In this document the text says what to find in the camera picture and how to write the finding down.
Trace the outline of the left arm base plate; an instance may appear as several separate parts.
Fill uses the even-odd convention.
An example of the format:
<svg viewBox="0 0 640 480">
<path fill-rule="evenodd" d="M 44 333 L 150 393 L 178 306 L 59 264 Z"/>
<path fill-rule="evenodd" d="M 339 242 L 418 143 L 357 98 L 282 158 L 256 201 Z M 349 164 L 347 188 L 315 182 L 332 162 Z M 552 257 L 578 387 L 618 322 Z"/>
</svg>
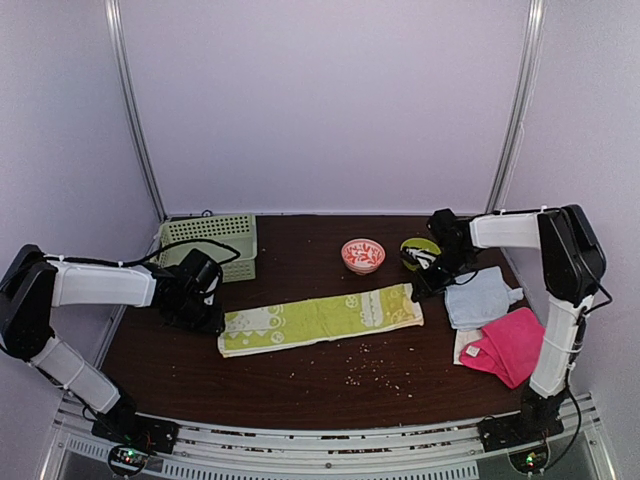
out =
<svg viewBox="0 0 640 480">
<path fill-rule="evenodd" d="M 179 433 L 179 425 L 173 421 L 138 414 L 131 428 L 117 426 L 101 414 L 92 423 L 93 436 L 113 443 L 107 453 L 107 465 L 123 478 L 140 474 L 154 456 L 171 454 Z"/>
</svg>

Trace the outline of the green lemon pattern towel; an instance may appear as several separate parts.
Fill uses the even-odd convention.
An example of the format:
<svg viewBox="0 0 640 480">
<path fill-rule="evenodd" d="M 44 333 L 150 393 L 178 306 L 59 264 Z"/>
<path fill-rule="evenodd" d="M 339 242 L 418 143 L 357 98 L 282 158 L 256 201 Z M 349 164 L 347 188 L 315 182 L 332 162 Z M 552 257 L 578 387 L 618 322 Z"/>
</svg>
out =
<svg viewBox="0 0 640 480">
<path fill-rule="evenodd" d="M 218 338 L 225 358 L 242 357 L 422 326 L 410 284 L 231 312 Z"/>
</svg>

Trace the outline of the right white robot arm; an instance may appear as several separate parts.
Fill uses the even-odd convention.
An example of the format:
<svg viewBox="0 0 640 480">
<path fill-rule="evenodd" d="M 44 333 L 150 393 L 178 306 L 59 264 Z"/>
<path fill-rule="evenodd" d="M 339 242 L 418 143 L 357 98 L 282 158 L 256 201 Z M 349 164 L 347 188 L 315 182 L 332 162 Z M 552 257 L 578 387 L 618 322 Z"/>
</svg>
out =
<svg viewBox="0 0 640 480">
<path fill-rule="evenodd" d="M 436 211 L 427 228 L 441 249 L 428 268 L 418 268 L 412 300 L 442 293 L 470 270 L 477 254 L 490 248 L 529 248 L 541 254 L 549 295 L 541 353 L 521 400 L 512 430 L 519 440 L 535 440 L 553 422 L 566 398 L 568 375 L 582 347 L 586 320 L 597 310 L 606 259 L 583 209 L 578 205 L 501 211 L 459 218 Z"/>
</svg>

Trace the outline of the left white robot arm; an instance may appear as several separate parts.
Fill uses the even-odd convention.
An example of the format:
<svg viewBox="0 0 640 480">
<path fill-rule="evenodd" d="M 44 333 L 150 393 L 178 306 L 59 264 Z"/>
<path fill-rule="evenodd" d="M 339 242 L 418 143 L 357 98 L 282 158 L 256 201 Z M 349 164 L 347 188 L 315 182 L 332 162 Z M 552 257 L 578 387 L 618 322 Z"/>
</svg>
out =
<svg viewBox="0 0 640 480">
<path fill-rule="evenodd" d="M 51 311 L 68 305 L 155 308 L 165 321 L 219 336 L 224 314 L 215 295 L 221 266 L 193 249 L 177 265 L 49 256 L 23 246 L 1 279 L 1 348 L 44 372 L 86 403 L 123 444 L 144 433 L 134 401 L 57 335 Z"/>
</svg>

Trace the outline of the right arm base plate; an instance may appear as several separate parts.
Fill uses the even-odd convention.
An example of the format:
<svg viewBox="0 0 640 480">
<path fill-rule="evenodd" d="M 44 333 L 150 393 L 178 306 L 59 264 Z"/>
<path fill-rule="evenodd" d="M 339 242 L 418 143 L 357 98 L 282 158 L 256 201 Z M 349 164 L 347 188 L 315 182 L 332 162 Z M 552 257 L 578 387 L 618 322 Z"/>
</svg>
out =
<svg viewBox="0 0 640 480">
<path fill-rule="evenodd" d="M 564 432 L 560 420 L 543 429 L 530 429 L 521 422 L 520 414 L 487 416 L 477 429 L 485 453 L 506 450 L 511 467 L 528 476 L 543 473 L 551 460 L 549 439 Z"/>
</svg>

